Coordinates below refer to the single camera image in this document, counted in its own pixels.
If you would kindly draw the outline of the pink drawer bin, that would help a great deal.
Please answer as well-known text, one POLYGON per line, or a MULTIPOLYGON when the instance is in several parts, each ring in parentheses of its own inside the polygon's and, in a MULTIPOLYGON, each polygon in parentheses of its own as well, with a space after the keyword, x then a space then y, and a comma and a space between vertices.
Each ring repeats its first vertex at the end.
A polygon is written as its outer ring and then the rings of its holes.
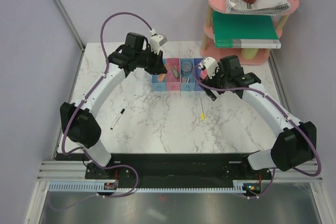
POLYGON ((167 75, 166 88, 168 91, 180 91, 181 89, 181 74, 180 74, 180 59, 166 58, 167 75))

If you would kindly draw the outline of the clear paperclip jar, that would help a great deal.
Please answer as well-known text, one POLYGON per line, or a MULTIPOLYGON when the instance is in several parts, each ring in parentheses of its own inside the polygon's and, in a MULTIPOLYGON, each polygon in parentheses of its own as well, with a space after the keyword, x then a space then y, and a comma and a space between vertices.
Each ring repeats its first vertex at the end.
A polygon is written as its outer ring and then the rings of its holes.
POLYGON ((190 62, 181 63, 181 74, 184 77, 190 76, 192 74, 193 64, 190 62))

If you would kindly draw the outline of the pink correction tape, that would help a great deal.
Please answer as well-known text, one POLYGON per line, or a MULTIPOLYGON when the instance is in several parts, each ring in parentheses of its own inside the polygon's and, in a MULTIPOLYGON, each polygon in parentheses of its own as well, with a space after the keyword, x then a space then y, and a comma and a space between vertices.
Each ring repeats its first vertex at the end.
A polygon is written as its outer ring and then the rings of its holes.
POLYGON ((183 78, 182 78, 182 82, 183 82, 183 83, 190 83, 191 81, 192 81, 191 78, 187 78, 187 77, 183 77, 183 78))

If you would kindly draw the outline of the yellow cap white pen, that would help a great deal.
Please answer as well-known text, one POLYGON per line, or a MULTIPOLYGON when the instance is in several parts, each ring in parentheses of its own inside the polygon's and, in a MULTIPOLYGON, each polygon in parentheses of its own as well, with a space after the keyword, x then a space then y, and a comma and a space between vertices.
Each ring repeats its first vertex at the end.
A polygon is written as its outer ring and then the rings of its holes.
POLYGON ((199 98, 199 103, 200 103, 200 107, 201 107, 201 118, 202 120, 205 120, 205 114, 204 114, 204 109, 203 109, 203 104, 202 104, 202 99, 199 98))

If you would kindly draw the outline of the light blue drawer bin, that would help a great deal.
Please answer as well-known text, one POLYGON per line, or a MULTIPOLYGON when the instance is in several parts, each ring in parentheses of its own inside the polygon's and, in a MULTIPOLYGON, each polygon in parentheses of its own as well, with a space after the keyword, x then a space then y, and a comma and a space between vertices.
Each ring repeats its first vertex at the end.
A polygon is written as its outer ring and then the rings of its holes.
POLYGON ((153 75, 151 79, 151 86, 153 92, 165 92, 166 87, 166 74, 153 75))
POLYGON ((181 91, 194 91, 195 80, 192 75, 194 60, 192 58, 180 59, 181 91))

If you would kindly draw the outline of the black white marker pen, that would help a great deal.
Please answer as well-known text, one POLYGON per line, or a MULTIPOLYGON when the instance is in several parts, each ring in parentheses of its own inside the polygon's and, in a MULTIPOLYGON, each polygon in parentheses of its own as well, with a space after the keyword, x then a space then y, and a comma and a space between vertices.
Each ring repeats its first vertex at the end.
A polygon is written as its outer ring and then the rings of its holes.
POLYGON ((116 117, 116 119, 114 120, 114 122, 112 123, 110 130, 113 130, 116 126, 116 124, 118 123, 118 121, 120 120, 120 118, 122 117, 123 113, 125 112, 125 108, 123 108, 120 113, 118 114, 118 116, 116 117))

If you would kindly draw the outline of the orange highlighter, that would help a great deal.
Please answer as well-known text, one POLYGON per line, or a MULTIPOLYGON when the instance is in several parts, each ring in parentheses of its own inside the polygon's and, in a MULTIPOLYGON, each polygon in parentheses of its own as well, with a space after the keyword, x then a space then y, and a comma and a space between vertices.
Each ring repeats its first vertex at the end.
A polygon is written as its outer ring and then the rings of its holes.
POLYGON ((160 75, 158 75, 158 77, 157 77, 158 82, 164 81, 165 76, 166 76, 166 74, 160 74, 160 75))

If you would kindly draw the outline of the green highlighter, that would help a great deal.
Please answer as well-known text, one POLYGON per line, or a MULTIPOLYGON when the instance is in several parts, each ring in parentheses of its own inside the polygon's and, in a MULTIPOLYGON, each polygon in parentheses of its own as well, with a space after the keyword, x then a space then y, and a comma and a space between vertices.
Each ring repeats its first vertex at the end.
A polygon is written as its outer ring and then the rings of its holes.
POLYGON ((174 66, 171 66, 171 71, 172 71, 172 74, 173 74, 174 78, 179 78, 180 77, 179 72, 177 71, 177 69, 174 66))

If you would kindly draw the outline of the pink cap glue bottle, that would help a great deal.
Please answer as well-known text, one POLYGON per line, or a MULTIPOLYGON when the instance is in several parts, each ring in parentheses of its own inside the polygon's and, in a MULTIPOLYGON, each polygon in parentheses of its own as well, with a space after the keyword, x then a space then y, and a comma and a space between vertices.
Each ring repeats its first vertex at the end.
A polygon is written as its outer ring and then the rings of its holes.
POLYGON ((204 80, 204 79, 206 79, 207 76, 208 76, 208 73, 207 73, 207 70, 206 70, 206 69, 204 69, 204 70, 200 70, 200 72, 199 72, 199 78, 200 78, 200 80, 204 80))

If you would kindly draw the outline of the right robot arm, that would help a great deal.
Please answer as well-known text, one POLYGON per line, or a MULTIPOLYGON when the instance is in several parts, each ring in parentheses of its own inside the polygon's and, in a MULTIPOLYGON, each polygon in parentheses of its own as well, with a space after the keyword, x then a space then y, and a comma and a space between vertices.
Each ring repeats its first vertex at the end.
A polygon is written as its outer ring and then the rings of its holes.
POLYGON ((197 71, 195 81, 211 100, 215 101, 218 94, 226 91, 236 94, 263 118, 275 135, 272 148, 249 154, 241 164, 240 172, 245 178, 254 178, 265 168, 283 172, 294 169, 310 177, 321 173, 316 126, 301 121, 275 101, 254 73, 244 72, 237 56, 220 61, 204 58, 194 67, 193 72, 197 71))

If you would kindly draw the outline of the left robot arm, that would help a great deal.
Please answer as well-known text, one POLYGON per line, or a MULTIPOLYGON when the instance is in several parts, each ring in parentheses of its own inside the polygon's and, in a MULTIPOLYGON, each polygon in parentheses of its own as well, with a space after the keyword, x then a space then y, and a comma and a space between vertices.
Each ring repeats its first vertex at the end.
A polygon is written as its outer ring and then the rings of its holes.
POLYGON ((97 166, 97 173, 111 178, 115 173, 112 156, 101 141, 101 127, 96 116, 111 92, 135 69, 142 68, 152 75, 166 74, 161 47, 166 36, 151 32, 150 38, 128 33, 124 44, 107 57, 107 64, 100 77, 73 103, 60 107, 63 139, 70 139, 79 150, 88 154, 97 166))

